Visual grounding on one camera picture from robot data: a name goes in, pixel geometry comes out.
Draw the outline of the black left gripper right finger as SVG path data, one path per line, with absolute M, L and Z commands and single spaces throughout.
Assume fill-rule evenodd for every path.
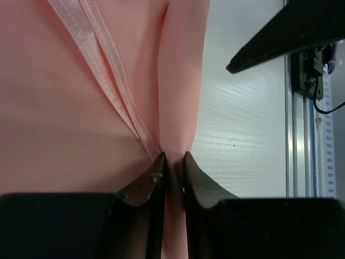
M 330 198 L 239 198 L 184 158 L 190 258 L 344 258 L 344 205 Z

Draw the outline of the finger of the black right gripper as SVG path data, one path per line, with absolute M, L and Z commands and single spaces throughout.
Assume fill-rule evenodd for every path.
M 344 1 L 289 1 L 231 59 L 238 73 L 287 53 L 344 39 Z

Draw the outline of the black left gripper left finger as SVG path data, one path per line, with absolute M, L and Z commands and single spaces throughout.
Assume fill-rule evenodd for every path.
M 160 258 L 166 157 L 116 193 L 1 196 L 1 258 Z

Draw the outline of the pink cloth napkin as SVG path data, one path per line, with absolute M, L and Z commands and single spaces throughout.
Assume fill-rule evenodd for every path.
M 161 258 L 187 258 L 209 1 L 1 1 L 1 193 L 116 192 L 168 160 Z

